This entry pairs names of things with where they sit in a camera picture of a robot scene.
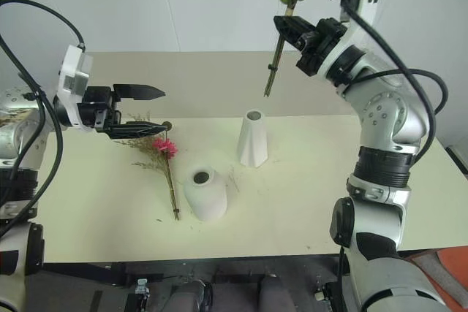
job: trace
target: flower stem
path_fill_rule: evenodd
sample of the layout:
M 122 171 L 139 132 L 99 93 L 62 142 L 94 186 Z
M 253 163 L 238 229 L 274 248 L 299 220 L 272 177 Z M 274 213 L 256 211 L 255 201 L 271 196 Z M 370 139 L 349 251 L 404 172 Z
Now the flower stem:
M 170 175 L 170 168 L 169 168 L 169 158 L 167 157 L 167 152 L 164 152 L 164 160 L 166 163 L 166 179 L 167 179 L 167 184 L 169 186 L 169 193 L 170 193 L 170 203 L 173 206 L 173 212 L 174 212 L 174 218 L 176 221 L 180 219 L 179 212 L 180 210 L 177 208 L 177 203 L 176 203 L 176 195 L 174 193 L 174 185 L 173 185 L 173 179 Z
M 288 6 L 286 8 L 286 12 L 284 13 L 285 16 L 293 15 L 294 7 L 291 8 Z M 268 82 L 266 83 L 265 91 L 263 92 L 263 96 L 270 96 L 271 87 L 273 87 L 273 82 L 275 80 L 276 71 L 278 71 L 279 60 L 281 59 L 281 54 L 283 53 L 284 47 L 284 37 L 279 36 L 278 42 L 276 43 L 275 54 L 273 56 L 273 62 L 268 65 L 268 69 L 270 70 L 270 77 L 268 77 Z

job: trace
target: beige tabletop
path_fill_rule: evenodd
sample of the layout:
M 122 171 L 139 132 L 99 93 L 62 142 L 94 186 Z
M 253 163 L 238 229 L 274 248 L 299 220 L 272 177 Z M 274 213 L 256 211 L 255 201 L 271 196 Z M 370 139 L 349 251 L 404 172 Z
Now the beige tabletop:
M 337 253 L 328 227 L 347 196 L 360 126 L 351 115 L 267 118 L 269 158 L 257 169 L 237 162 L 241 118 L 171 119 L 179 153 L 171 160 L 181 220 L 163 175 L 132 166 L 145 156 L 105 134 L 64 133 L 64 158 L 39 202 L 46 262 L 116 262 Z M 39 177 L 55 155 L 50 136 Z M 182 183 L 206 164 L 226 180 L 224 217 L 201 222 Z M 435 142 L 411 171 L 400 249 L 468 244 L 468 182 Z

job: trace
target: gray floor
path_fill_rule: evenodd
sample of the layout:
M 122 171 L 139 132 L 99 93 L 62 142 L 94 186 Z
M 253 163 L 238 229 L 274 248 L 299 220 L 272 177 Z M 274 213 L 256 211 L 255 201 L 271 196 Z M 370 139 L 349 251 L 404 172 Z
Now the gray floor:
M 257 284 L 233 283 L 232 277 L 274 273 L 289 289 L 297 311 L 329 311 L 327 302 L 317 302 L 317 287 L 336 279 L 334 256 L 286 256 L 262 259 L 222 259 L 202 262 L 145 262 L 133 263 L 128 271 L 138 274 L 162 273 L 163 281 L 150 284 L 150 311 L 160 311 L 175 286 L 196 278 L 214 284 L 213 312 L 253 312 L 257 307 Z M 123 311 L 129 289 L 99 284 L 81 278 L 42 271 L 27 278 L 27 312 L 91 311 L 96 291 L 102 291 L 99 312 Z M 344 284 L 345 296 L 348 295 Z

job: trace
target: red object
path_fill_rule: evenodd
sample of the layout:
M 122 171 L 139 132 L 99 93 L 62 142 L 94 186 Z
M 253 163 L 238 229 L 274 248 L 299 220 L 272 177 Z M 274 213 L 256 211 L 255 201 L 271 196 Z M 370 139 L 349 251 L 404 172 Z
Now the red object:
M 468 289 L 468 246 L 444 248 L 437 251 L 440 263 L 461 284 Z M 453 312 L 467 312 L 436 281 L 426 275 L 445 304 Z
M 167 138 L 166 140 L 164 140 L 162 138 L 156 138 L 153 141 L 153 146 L 156 149 L 158 149 L 158 151 L 161 151 L 161 152 L 164 151 L 165 153 L 167 153 L 167 158 L 168 159 L 173 158 L 174 155 L 178 151 L 177 148 L 176 148 L 176 144 L 171 142 L 169 138 Z

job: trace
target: vase opening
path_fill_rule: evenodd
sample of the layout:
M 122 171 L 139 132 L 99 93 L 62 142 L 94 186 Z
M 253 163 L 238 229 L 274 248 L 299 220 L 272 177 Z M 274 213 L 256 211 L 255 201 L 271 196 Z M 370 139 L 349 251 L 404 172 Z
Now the vase opening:
M 210 179 L 210 175 L 207 173 L 207 172 L 197 172 L 195 173 L 195 175 L 193 176 L 193 181 L 196 183 L 196 184 L 204 184 L 208 181 L 208 179 Z
M 262 114 L 258 111 L 250 111 L 247 113 L 247 118 L 251 121 L 260 120 L 262 118 Z

